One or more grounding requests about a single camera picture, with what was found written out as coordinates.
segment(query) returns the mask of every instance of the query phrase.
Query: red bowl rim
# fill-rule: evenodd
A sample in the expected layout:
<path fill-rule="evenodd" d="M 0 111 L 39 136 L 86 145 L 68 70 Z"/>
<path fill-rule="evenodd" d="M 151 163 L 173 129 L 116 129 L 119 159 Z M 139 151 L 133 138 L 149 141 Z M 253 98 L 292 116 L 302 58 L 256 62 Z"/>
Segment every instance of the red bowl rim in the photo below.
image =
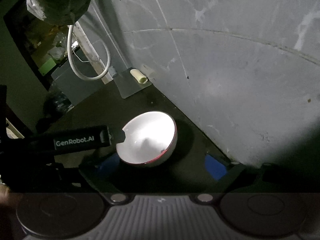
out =
<path fill-rule="evenodd" d="M 120 155 L 118 154 L 119 157 L 120 157 L 120 159 L 121 159 L 124 163 L 130 164 L 130 165 L 134 165 L 134 166 L 142 166 L 142 165 L 145 165 L 145 164 L 153 163 L 153 162 L 155 162 L 156 160 L 160 159 L 161 156 L 163 156 L 163 155 L 167 152 L 167 150 L 172 146 L 172 144 L 173 144 L 173 142 L 174 142 L 174 140 L 175 140 L 175 138 L 176 138 L 176 136 L 177 136 L 177 124 L 176 124 L 175 120 L 172 118 L 171 115 L 169 115 L 168 113 L 163 112 L 163 111 L 148 111 L 148 112 L 145 112 L 145 113 L 151 113 L 151 112 L 164 113 L 164 114 L 168 115 L 168 116 L 172 119 L 173 124 L 174 124 L 174 135 L 173 135 L 173 138 L 172 138 L 171 143 L 169 144 L 169 146 L 168 146 L 165 150 L 163 150 L 163 152 L 162 152 L 160 155 L 158 155 L 156 158 L 154 158 L 154 159 L 152 159 L 152 160 L 150 160 L 150 161 L 147 161 L 147 162 L 145 162 L 145 163 L 129 163 L 129 162 L 126 162 L 125 160 L 123 160 L 123 159 L 120 157 Z"/>

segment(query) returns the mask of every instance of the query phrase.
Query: metal button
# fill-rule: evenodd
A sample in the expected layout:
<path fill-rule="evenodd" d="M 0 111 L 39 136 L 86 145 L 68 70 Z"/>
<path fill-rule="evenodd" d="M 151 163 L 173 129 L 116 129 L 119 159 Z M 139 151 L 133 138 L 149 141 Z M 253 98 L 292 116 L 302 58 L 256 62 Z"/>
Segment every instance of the metal button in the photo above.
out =
<path fill-rule="evenodd" d="M 201 202 L 210 202 L 213 200 L 213 196 L 211 196 L 210 194 L 200 194 L 197 196 L 197 199 Z"/>
<path fill-rule="evenodd" d="M 119 203 L 127 199 L 127 197 L 121 193 L 113 194 L 110 198 L 113 202 Z"/>

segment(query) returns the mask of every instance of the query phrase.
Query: white bowl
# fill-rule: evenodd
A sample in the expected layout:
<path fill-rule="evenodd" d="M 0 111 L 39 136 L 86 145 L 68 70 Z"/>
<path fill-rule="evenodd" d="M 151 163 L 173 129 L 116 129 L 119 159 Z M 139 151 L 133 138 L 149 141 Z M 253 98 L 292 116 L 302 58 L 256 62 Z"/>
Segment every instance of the white bowl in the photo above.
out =
<path fill-rule="evenodd" d="M 157 166 L 170 157 L 177 144 L 176 123 L 164 112 L 140 114 L 123 130 L 125 140 L 116 149 L 120 158 L 131 165 Z"/>

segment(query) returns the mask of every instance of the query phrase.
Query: ribbed gray surface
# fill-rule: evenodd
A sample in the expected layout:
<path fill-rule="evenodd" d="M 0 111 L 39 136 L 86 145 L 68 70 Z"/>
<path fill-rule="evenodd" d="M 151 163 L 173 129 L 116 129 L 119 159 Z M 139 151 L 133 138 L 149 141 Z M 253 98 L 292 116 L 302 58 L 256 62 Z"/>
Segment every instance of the ribbed gray surface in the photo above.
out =
<path fill-rule="evenodd" d="M 110 208 L 93 230 L 74 240 L 248 240 L 229 228 L 214 208 L 197 205 L 188 196 L 136 196 Z M 292 235 L 283 240 L 299 240 Z M 36 240 L 27 236 L 25 240 Z"/>

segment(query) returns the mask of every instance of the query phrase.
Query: white hose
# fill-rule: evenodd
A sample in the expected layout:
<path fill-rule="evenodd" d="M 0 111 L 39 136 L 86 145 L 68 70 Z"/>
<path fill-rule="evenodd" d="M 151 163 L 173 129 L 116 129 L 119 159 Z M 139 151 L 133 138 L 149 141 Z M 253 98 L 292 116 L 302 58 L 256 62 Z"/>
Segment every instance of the white hose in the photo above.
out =
<path fill-rule="evenodd" d="M 73 32 L 73 27 L 74 25 L 70 25 L 69 26 L 69 32 L 68 32 L 68 43 L 67 43 L 67 52 L 68 52 L 68 58 L 69 58 L 69 62 L 70 62 L 70 66 L 73 70 L 73 72 L 79 77 L 81 78 L 82 80 L 85 80 L 85 81 L 93 81 L 93 80 L 98 80 L 98 79 L 101 79 L 103 78 L 107 73 L 108 73 L 108 69 L 110 67 L 110 52 L 109 52 L 109 49 L 107 47 L 107 45 L 105 44 L 105 42 L 101 39 L 101 42 L 104 46 L 104 48 L 106 49 L 106 52 L 107 52 L 107 56 L 108 56 L 108 62 L 107 62 L 107 65 L 106 65 L 106 68 L 103 70 L 103 72 L 96 76 L 96 77 L 87 77 L 85 75 L 83 75 L 79 70 L 78 68 L 76 67 L 74 61 L 73 61 L 73 57 L 72 57 L 72 49 L 71 49 L 71 43 L 72 43 L 72 32 Z"/>

